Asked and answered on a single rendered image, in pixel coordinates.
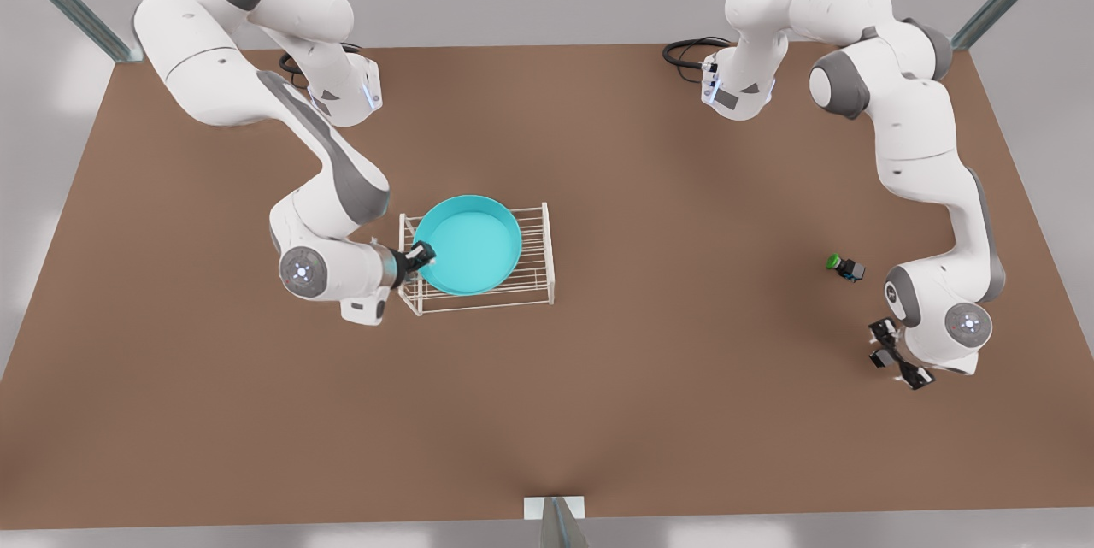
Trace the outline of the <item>cyan round plate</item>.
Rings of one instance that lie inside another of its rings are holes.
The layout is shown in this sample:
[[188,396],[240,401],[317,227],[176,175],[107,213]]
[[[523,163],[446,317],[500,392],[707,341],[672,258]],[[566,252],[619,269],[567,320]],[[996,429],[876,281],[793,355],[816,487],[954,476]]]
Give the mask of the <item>cyan round plate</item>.
[[482,195],[457,195],[435,205],[415,225],[414,240],[435,252],[422,278],[454,296],[480,295],[503,283],[523,248],[515,215]]

